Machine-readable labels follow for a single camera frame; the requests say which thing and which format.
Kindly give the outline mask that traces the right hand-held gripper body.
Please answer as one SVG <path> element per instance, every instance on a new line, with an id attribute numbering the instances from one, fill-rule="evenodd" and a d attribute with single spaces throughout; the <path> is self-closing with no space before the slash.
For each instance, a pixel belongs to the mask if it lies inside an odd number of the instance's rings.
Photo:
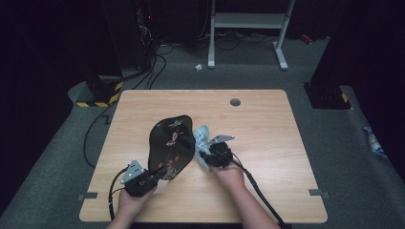
<path id="1" fill-rule="evenodd" d="M 210 145 L 209 151 L 209 164 L 214 167 L 226 167 L 233 159 L 233 153 L 226 144 L 227 141 L 233 140 L 234 136 L 230 135 L 217 135 L 208 140 Z"/>

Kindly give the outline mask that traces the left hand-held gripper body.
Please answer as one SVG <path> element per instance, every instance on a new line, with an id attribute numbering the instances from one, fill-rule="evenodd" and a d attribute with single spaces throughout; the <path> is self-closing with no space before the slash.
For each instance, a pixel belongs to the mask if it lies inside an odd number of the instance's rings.
<path id="1" fill-rule="evenodd" d="M 120 183 L 124 185 L 124 189 L 130 196 L 141 198 L 158 185 L 155 183 L 156 178 L 151 177 L 150 173 L 136 159 L 133 159 Z"/>

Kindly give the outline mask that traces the blue striped towel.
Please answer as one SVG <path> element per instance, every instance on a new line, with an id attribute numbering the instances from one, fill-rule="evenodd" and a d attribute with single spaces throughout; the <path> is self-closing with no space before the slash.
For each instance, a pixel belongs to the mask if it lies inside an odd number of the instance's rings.
<path id="1" fill-rule="evenodd" d="M 209 151 L 210 145 L 208 144 L 209 129 L 206 125 L 201 125 L 193 131 L 193 136 L 195 138 L 195 154 L 194 157 L 202 165 L 202 167 L 209 172 L 210 168 L 207 162 L 203 159 L 202 153 L 210 156 Z"/>

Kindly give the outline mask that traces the person's left hand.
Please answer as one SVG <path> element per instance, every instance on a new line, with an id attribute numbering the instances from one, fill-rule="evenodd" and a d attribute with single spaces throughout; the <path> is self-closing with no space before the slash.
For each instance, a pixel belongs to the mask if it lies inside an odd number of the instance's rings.
<path id="1" fill-rule="evenodd" d="M 118 208 L 116 218 L 133 222 L 136 216 L 141 212 L 148 198 L 150 198 L 157 188 L 153 188 L 141 198 L 130 196 L 126 190 L 119 193 Z"/>

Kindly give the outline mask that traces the person's right hand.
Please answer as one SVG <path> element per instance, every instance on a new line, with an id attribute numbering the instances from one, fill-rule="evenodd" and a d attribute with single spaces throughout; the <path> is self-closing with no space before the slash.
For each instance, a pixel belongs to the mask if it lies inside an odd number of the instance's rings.
<path id="1" fill-rule="evenodd" d="M 244 172 L 235 163 L 229 163 L 226 167 L 211 166 L 210 169 L 228 191 L 245 188 Z"/>

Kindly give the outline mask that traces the grey tape strip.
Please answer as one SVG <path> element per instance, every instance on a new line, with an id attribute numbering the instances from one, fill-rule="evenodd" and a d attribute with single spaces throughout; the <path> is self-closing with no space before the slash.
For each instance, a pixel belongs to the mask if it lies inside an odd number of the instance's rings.
<path id="1" fill-rule="evenodd" d="M 87 198 L 97 198 L 97 192 L 87 192 L 85 194 L 79 194 L 77 197 L 77 201 L 83 201 Z"/>
<path id="2" fill-rule="evenodd" d="M 309 194 L 314 197 L 321 197 L 322 199 L 329 198 L 330 194 L 321 189 L 309 189 Z"/>

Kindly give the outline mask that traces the black base with striped tape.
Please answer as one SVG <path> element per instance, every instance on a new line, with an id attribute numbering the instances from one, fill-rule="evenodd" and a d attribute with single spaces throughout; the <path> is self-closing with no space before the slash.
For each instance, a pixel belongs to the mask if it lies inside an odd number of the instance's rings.
<path id="1" fill-rule="evenodd" d="M 339 87 L 320 87 L 304 84 L 309 102 L 313 109 L 350 110 L 352 105 L 347 95 Z"/>
<path id="2" fill-rule="evenodd" d="M 95 76 L 87 80 L 75 104 L 81 108 L 109 107 L 118 99 L 123 82 L 115 79 L 101 79 Z"/>

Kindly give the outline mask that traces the dark equipment rack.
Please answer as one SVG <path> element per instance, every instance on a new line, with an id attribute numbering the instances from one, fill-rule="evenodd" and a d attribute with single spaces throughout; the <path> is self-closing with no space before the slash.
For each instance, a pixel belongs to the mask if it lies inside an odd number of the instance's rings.
<path id="1" fill-rule="evenodd" d="M 102 0 L 119 69 L 141 72 L 150 62 L 153 33 L 147 24 L 147 0 Z"/>

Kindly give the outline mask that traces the white metal stand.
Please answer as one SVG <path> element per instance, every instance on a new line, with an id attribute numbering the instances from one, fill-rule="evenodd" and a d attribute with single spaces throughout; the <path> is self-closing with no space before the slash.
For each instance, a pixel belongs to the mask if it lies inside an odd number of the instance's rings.
<path id="1" fill-rule="evenodd" d="M 210 38 L 207 56 L 207 68 L 215 68 L 215 30 L 227 29 L 265 29 L 279 30 L 278 40 L 272 43 L 280 69 L 288 70 L 288 63 L 282 51 L 282 45 L 288 29 L 289 20 L 295 0 L 288 0 L 285 13 L 238 13 L 216 12 L 216 0 L 211 0 L 210 12 Z"/>

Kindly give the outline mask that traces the blue white packet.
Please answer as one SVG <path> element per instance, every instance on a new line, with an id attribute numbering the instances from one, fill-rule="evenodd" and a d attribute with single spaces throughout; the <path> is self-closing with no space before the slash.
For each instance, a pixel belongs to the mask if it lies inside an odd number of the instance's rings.
<path id="1" fill-rule="evenodd" d="M 363 128 L 363 130 L 366 132 L 366 134 L 368 136 L 368 141 L 369 141 L 369 145 L 370 145 L 372 152 L 375 153 L 377 156 L 386 158 L 387 155 L 385 154 L 379 141 L 377 140 L 375 134 L 373 133 L 372 128 L 370 126 L 365 126 Z"/>

